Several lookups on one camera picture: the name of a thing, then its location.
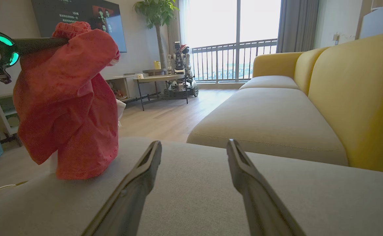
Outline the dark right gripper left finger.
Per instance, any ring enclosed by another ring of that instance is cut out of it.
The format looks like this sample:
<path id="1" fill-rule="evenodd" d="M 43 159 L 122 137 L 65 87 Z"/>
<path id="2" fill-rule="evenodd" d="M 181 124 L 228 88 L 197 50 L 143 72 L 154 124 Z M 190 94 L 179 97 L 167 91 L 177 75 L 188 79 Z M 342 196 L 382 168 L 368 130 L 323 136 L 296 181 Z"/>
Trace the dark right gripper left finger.
<path id="1" fill-rule="evenodd" d="M 162 144 L 152 142 L 109 196 L 81 236 L 136 236 L 147 195 L 161 163 Z"/>

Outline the clutter pile in cabinet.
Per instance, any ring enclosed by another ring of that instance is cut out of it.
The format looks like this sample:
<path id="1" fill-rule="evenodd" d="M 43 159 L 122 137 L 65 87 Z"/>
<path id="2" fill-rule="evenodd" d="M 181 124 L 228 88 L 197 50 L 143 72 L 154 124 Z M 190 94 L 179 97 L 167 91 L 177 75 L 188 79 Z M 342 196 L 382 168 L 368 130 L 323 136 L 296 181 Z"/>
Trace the clutter pile in cabinet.
<path id="1" fill-rule="evenodd" d="M 119 89 L 117 89 L 115 87 L 114 84 L 109 82 L 109 86 L 110 86 L 111 90 L 113 91 L 116 99 L 118 99 L 118 100 L 125 100 L 125 99 L 127 99 L 127 95 L 124 95 L 121 90 L 119 90 Z"/>

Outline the grey window curtain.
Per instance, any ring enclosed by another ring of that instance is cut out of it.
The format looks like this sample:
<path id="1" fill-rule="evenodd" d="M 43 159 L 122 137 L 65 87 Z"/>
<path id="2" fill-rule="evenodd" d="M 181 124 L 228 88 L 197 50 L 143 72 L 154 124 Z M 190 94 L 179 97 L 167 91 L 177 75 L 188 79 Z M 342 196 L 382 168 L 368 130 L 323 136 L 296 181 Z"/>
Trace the grey window curtain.
<path id="1" fill-rule="evenodd" d="M 281 0 L 277 53 L 314 47 L 320 0 Z"/>

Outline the tall green potted plant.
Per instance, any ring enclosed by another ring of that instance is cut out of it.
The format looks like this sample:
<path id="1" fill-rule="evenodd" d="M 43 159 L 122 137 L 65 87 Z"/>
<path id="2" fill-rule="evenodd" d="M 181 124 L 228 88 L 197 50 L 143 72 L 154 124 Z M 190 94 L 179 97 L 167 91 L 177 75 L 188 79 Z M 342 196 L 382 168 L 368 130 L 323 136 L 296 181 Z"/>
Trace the tall green potted plant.
<path id="1" fill-rule="evenodd" d="M 166 69 L 165 53 L 162 45 L 161 27 L 169 26 L 175 19 L 175 12 L 179 11 L 176 0 L 142 0 L 133 5 L 133 9 L 145 17 L 148 29 L 155 28 L 161 68 Z"/>

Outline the yellow and beige sofa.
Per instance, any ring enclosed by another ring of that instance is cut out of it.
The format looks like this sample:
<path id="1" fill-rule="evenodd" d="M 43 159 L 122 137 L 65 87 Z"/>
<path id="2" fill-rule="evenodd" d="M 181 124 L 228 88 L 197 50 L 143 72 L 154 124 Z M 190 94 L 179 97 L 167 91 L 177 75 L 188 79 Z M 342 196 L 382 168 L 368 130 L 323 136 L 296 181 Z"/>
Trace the yellow and beige sofa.
<path id="1" fill-rule="evenodd" d="M 187 143 L 383 172 L 383 34 L 259 55 Z"/>

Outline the white wall cabinet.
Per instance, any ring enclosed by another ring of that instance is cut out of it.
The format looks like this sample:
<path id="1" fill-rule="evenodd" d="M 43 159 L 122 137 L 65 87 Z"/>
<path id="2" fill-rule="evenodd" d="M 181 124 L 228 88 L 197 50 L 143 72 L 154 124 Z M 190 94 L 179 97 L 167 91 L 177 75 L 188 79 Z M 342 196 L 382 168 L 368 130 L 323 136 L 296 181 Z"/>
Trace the white wall cabinet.
<path id="1" fill-rule="evenodd" d="M 356 39 L 383 33 L 383 0 L 363 0 Z"/>

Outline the red white-trimmed jersey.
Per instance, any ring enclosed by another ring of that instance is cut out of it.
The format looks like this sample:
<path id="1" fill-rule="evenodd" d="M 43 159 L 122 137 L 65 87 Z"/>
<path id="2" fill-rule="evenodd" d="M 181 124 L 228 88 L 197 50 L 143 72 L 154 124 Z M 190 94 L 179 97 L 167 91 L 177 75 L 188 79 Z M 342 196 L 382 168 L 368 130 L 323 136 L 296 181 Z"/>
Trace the red white-trimmed jersey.
<path id="1" fill-rule="evenodd" d="M 117 101 L 100 73 L 119 60 L 119 49 L 87 22 L 60 22 L 52 36 L 68 43 L 19 61 L 18 136 L 38 165 L 57 154 L 57 178 L 94 178 L 118 154 Z"/>

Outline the wall-mounted flat television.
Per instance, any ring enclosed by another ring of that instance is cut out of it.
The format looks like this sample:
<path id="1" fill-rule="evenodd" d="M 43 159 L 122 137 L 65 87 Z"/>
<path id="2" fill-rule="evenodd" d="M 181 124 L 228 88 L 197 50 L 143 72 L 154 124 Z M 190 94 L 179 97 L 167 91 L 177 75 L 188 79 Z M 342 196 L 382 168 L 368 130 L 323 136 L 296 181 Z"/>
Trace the wall-mounted flat television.
<path id="1" fill-rule="evenodd" d="M 31 0 L 41 37 L 50 37 L 58 23 L 87 22 L 111 35 L 126 53 L 120 7 L 106 0 Z"/>

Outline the thin-legged beige table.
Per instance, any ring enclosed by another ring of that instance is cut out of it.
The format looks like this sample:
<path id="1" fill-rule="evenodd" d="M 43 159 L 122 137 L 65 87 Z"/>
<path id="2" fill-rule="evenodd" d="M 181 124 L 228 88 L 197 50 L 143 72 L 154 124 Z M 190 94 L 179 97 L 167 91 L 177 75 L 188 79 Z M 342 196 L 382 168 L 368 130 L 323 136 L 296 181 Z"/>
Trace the thin-legged beige table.
<path id="1" fill-rule="evenodd" d="M 146 76 L 144 77 L 144 79 L 139 79 L 139 80 L 137 78 L 134 78 L 134 81 L 136 82 L 138 87 L 140 103 L 141 103 L 141 107 L 143 111 L 145 110 L 145 107 L 144 107 L 145 105 L 151 104 L 151 103 L 157 103 L 158 101 L 163 101 L 163 100 L 186 100 L 186 103 L 188 103 L 189 89 L 186 86 L 183 89 L 185 94 L 182 96 L 176 96 L 176 97 L 165 96 L 165 95 L 159 96 L 160 93 L 158 92 L 157 85 L 155 86 L 155 91 L 156 91 L 155 96 L 151 96 L 150 94 L 148 94 L 147 96 L 144 96 L 142 95 L 141 87 L 140 87 L 140 85 L 144 83 L 165 82 L 167 84 L 167 82 L 173 82 L 173 81 L 180 81 L 180 82 L 186 83 L 186 77 L 184 74 Z"/>

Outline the sheer pale curtain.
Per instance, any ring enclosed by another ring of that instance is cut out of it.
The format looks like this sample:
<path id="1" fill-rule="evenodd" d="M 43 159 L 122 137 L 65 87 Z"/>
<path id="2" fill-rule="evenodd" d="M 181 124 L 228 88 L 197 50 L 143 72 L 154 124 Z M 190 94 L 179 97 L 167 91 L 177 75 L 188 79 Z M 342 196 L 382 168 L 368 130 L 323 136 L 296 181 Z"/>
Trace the sheer pale curtain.
<path id="1" fill-rule="evenodd" d="M 174 12 L 174 18 L 168 26 L 168 53 L 175 52 L 174 42 L 187 44 L 192 47 L 192 17 L 190 13 L 190 0 L 173 0 L 178 9 Z"/>

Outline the grey window frame post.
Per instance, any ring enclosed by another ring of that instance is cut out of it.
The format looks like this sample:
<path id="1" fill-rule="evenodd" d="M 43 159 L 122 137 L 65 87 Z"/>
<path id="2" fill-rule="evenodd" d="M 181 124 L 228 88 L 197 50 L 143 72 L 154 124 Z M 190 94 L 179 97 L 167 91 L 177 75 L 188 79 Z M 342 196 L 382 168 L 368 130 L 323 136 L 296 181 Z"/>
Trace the grey window frame post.
<path id="1" fill-rule="evenodd" d="M 235 82 L 239 82 L 240 63 L 240 29 L 241 29 L 241 0 L 236 0 L 236 33 L 235 33 Z"/>

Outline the dark balcony railing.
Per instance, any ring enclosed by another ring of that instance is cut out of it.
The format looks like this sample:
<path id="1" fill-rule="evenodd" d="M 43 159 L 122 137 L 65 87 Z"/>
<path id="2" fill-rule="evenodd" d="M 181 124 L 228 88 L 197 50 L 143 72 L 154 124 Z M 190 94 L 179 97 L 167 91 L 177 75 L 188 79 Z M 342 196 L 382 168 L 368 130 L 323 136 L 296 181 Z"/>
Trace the dark balcony railing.
<path id="1" fill-rule="evenodd" d="M 277 39 L 211 45 L 191 50 L 192 72 L 198 83 L 238 83 L 252 78 L 253 61 L 276 53 Z"/>

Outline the white wheeled background robot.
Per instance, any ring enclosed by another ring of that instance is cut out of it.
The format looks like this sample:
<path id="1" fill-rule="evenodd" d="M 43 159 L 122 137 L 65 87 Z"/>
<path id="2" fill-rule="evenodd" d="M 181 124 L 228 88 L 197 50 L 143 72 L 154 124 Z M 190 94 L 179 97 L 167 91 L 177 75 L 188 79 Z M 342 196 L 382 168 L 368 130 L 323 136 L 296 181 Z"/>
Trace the white wheeled background robot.
<path id="1" fill-rule="evenodd" d="M 175 52 L 167 55 L 169 62 L 168 72 L 171 76 L 179 76 L 179 79 L 171 79 L 165 82 L 164 99 L 166 100 L 188 100 L 189 96 L 197 97 L 199 88 L 195 76 L 191 72 L 190 47 L 187 44 L 174 42 Z"/>

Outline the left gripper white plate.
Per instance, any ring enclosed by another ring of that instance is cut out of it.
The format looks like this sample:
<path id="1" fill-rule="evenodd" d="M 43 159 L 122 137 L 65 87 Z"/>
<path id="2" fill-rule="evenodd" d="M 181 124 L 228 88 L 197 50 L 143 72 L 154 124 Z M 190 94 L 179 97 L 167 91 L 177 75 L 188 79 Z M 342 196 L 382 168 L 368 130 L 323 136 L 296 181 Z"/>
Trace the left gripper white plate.
<path id="1" fill-rule="evenodd" d="M 19 55 L 29 55 L 46 49 L 58 48 L 68 42 L 68 39 L 56 37 L 13 40 L 0 32 L 0 82 L 6 85 L 12 82 L 6 69 L 18 62 Z"/>

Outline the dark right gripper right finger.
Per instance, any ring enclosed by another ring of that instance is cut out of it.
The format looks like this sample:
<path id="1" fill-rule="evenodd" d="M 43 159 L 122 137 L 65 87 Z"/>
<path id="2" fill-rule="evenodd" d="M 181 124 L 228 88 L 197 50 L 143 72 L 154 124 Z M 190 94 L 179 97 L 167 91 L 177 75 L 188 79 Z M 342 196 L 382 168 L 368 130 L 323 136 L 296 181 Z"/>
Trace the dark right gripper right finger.
<path id="1" fill-rule="evenodd" d="M 236 140 L 227 142 L 232 183 L 242 195 L 251 236 L 306 236 Z"/>

